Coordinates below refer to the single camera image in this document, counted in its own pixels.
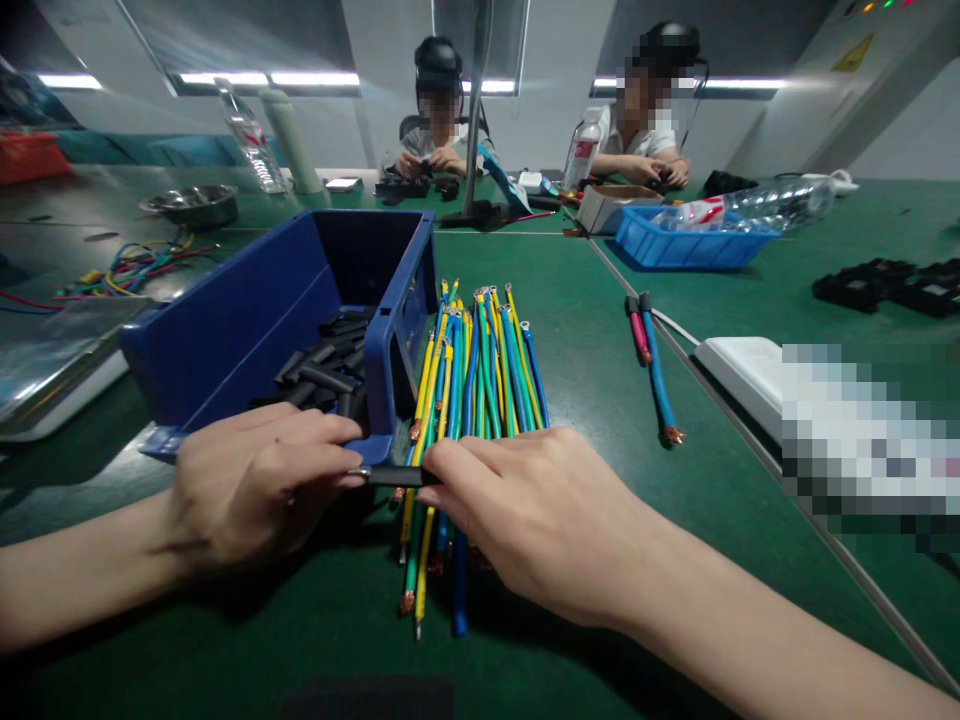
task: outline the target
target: plastic water bottle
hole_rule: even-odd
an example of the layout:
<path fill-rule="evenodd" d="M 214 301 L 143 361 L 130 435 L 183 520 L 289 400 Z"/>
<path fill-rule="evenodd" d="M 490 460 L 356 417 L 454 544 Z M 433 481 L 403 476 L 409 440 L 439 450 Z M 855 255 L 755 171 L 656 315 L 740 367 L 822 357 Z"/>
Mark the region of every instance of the plastic water bottle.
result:
<path fill-rule="evenodd" d="M 603 138 L 603 131 L 600 129 L 602 112 L 601 108 L 587 108 L 583 113 L 583 122 L 573 131 L 567 165 L 563 171 L 563 182 L 560 184 L 560 192 L 567 197 L 577 194 L 580 183 L 587 179 L 593 159 L 600 150 L 600 140 Z"/>
<path fill-rule="evenodd" d="M 678 205 L 676 214 L 661 213 L 653 223 L 664 229 L 661 222 L 674 224 L 680 232 L 698 230 L 726 231 L 727 212 L 734 212 L 746 220 L 770 230 L 786 232 L 808 220 L 826 215 L 836 195 L 829 178 L 790 178 L 767 187 L 750 188 L 726 195 Z M 743 223 L 736 223 L 740 228 Z"/>
<path fill-rule="evenodd" d="M 216 78 L 214 82 L 220 90 L 220 113 L 233 133 L 240 152 L 257 174 L 260 189 L 266 193 L 286 192 L 287 181 L 280 173 L 280 167 L 267 144 L 267 136 L 263 134 L 263 128 L 253 111 L 234 92 L 228 80 Z"/>

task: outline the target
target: blue plastic bin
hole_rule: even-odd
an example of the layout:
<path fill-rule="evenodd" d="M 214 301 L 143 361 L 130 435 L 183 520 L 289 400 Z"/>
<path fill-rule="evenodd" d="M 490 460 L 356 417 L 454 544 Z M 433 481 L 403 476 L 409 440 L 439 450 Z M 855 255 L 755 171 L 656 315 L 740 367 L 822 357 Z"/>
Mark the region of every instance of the blue plastic bin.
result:
<path fill-rule="evenodd" d="M 757 256 L 768 242 L 780 237 L 773 230 L 752 233 L 668 232 L 654 227 L 650 220 L 663 207 L 640 206 L 623 209 L 623 222 L 616 243 L 640 267 L 735 270 Z M 735 213 L 727 215 L 740 220 Z"/>
<path fill-rule="evenodd" d="M 432 212 L 319 210 L 280 225 L 172 303 L 141 313 L 121 347 L 157 425 L 141 452 L 172 461 L 190 433 L 276 392 L 273 378 L 341 308 L 376 306 L 364 339 L 370 437 L 390 459 L 416 406 L 414 369 L 437 311 Z"/>

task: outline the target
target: bundle of wires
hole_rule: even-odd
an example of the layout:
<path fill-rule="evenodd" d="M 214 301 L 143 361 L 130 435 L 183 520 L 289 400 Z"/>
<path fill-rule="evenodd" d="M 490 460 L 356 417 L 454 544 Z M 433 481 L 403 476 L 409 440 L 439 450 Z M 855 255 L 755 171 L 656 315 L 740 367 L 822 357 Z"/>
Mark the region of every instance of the bundle of wires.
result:
<path fill-rule="evenodd" d="M 468 309 L 444 280 L 437 323 L 430 333 L 420 377 L 417 409 L 410 429 L 407 463 L 419 466 L 424 451 L 444 437 L 514 437 L 549 427 L 530 324 L 521 323 L 512 287 L 501 305 L 496 286 L 474 291 Z M 414 614 L 419 640 L 426 610 L 429 573 L 444 574 L 452 560 L 454 634 L 467 632 L 466 577 L 468 539 L 443 513 L 414 502 L 415 491 L 399 490 L 403 502 L 400 564 L 406 565 L 400 614 Z M 420 539 L 420 551 L 413 543 Z"/>
<path fill-rule="evenodd" d="M 151 278 L 183 267 L 186 265 L 183 262 L 186 258 L 205 256 L 218 247 L 211 245 L 199 250 L 191 250 L 194 235 L 191 234 L 182 244 L 179 242 L 180 235 L 178 231 L 177 236 L 169 242 L 156 240 L 147 243 L 127 243 L 114 255 L 106 271 L 94 270 L 87 273 L 77 282 L 61 288 L 53 299 L 84 300 L 89 297 L 136 296 Z"/>

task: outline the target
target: left hand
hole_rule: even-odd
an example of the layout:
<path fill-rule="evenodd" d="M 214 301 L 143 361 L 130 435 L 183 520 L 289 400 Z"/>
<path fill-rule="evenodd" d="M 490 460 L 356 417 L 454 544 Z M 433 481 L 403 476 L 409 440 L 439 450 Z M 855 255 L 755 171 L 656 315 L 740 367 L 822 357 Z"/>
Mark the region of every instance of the left hand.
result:
<path fill-rule="evenodd" d="M 687 173 L 690 172 L 690 163 L 686 158 L 677 158 L 667 164 L 666 172 L 663 175 L 663 181 L 671 190 L 683 190 L 690 184 Z"/>
<path fill-rule="evenodd" d="M 215 422 L 188 437 L 163 523 L 165 545 L 189 577 L 294 552 L 324 510 L 363 479 L 363 457 L 340 444 L 353 420 L 289 403 Z"/>
<path fill-rule="evenodd" d="M 467 176 L 467 161 L 457 155 L 452 145 L 437 148 L 430 156 L 430 167 L 434 172 L 446 172 L 460 177 Z"/>

